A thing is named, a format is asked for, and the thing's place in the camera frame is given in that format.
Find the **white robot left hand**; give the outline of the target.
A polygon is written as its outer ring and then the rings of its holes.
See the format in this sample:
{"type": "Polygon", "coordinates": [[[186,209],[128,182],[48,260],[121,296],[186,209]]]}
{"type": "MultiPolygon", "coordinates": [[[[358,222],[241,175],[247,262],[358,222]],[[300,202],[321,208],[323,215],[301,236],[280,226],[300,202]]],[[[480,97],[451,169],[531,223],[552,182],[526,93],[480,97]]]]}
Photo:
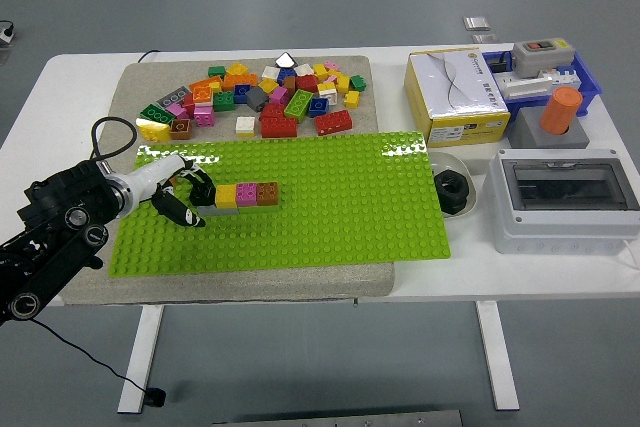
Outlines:
{"type": "Polygon", "coordinates": [[[215,186],[209,175],[194,161],[178,154],[156,160],[134,172],[106,176],[120,211],[118,218],[130,215],[145,201],[157,212],[183,227],[204,227],[206,222],[174,195],[171,179],[186,178],[192,184],[191,201],[196,206],[212,206],[215,186]]]}

